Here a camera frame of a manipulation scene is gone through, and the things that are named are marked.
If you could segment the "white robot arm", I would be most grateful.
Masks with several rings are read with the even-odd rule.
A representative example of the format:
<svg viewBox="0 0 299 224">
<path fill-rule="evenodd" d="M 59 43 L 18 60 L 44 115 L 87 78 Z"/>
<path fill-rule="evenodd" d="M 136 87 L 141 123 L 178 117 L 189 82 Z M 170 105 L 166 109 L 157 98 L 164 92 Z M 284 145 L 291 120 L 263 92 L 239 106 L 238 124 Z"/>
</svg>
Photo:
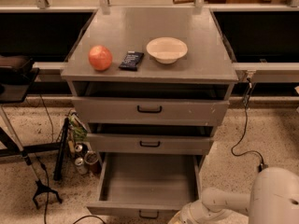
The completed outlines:
<svg viewBox="0 0 299 224">
<path fill-rule="evenodd" d="M 249 224 L 299 224 L 299 176 L 270 167 L 257 174 L 250 194 L 207 188 L 167 224 L 202 224 L 225 219 L 232 211 L 247 216 Z"/>
</svg>

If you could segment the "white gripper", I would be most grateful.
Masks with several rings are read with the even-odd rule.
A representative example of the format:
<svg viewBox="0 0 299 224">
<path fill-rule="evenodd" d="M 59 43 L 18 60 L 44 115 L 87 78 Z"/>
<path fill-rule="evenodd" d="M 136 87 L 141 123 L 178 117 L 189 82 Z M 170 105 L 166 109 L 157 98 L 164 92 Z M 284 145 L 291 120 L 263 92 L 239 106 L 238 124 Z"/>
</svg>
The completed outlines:
<svg viewBox="0 0 299 224">
<path fill-rule="evenodd" d="M 230 215 L 230 210 L 208 205 L 198 200 L 184 205 L 167 224 L 204 224 L 205 222 L 223 220 Z"/>
</svg>

